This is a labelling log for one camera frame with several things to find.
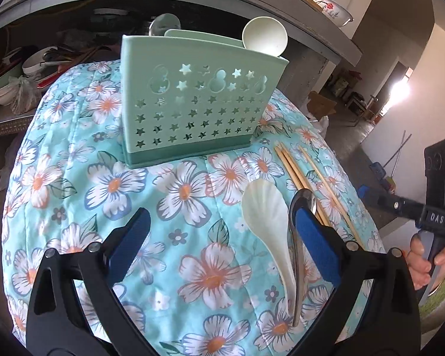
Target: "wall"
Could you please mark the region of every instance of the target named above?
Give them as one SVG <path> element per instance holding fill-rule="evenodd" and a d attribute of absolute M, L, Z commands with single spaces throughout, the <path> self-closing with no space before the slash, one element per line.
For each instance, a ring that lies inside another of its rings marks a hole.
<path fill-rule="evenodd" d="M 390 109 L 361 145 L 371 161 L 382 163 L 398 148 L 402 131 L 412 133 L 394 174 L 396 193 L 423 202 L 423 150 L 445 138 L 445 1 L 432 3 L 435 25 L 409 80 L 411 93 Z"/>
<path fill-rule="evenodd" d="M 340 63 L 333 75 L 338 75 L 342 68 L 360 72 L 363 80 L 355 91 L 367 99 L 379 92 L 397 61 L 415 69 L 424 50 L 414 40 L 370 15 L 369 10 L 352 40 L 363 52 L 361 60 L 356 67 Z"/>

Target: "turquoise fabric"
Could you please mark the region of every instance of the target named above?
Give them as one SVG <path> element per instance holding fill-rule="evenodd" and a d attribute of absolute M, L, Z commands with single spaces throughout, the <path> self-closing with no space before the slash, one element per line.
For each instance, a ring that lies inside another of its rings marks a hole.
<path fill-rule="evenodd" d="M 322 309 L 332 285 L 305 255 L 306 295 L 296 328 L 264 244 L 248 230 L 240 200 L 263 177 L 287 204 L 295 188 L 274 152 L 283 142 L 307 174 L 334 228 L 352 239 L 319 178 L 324 171 L 363 243 L 383 251 L 373 220 L 335 155 L 308 120 L 276 90 L 250 148 L 126 167 L 122 153 L 120 62 L 82 64 L 45 94 L 10 178 L 3 216 L 3 272 L 14 334 L 25 343 L 26 314 L 44 250 L 81 251 L 124 226 L 139 207 L 150 235 L 115 294 L 162 355 L 285 355 Z M 76 282 L 94 333 L 106 339 L 82 282 Z M 351 335 L 366 303 L 365 282 L 340 338 Z"/>

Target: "screw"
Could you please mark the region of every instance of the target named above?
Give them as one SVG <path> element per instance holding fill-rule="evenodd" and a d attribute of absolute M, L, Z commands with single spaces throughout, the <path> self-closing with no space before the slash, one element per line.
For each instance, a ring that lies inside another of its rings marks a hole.
<path fill-rule="evenodd" d="M 356 252 L 359 249 L 359 245 L 354 241 L 348 241 L 346 247 L 352 252 Z"/>
<path fill-rule="evenodd" d="M 87 249 L 88 249 L 89 252 L 91 252 L 91 253 L 96 253 L 96 252 L 98 252 L 100 248 L 101 248 L 101 243 L 100 243 L 100 242 L 92 242 L 92 243 L 89 244 L 89 246 L 87 247 Z"/>
<path fill-rule="evenodd" d="M 402 257 L 402 251 L 400 249 L 398 249 L 398 248 L 393 248 L 390 252 L 396 258 L 401 258 Z"/>
<path fill-rule="evenodd" d="M 46 258 L 51 258 L 52 256 L 55 255 L 55 249 L 50 248 L 50 249 L 46 250 L 46 252 L 44 252 L 44 253 L 45 253 L 44 256 L 45 256 Z"/>

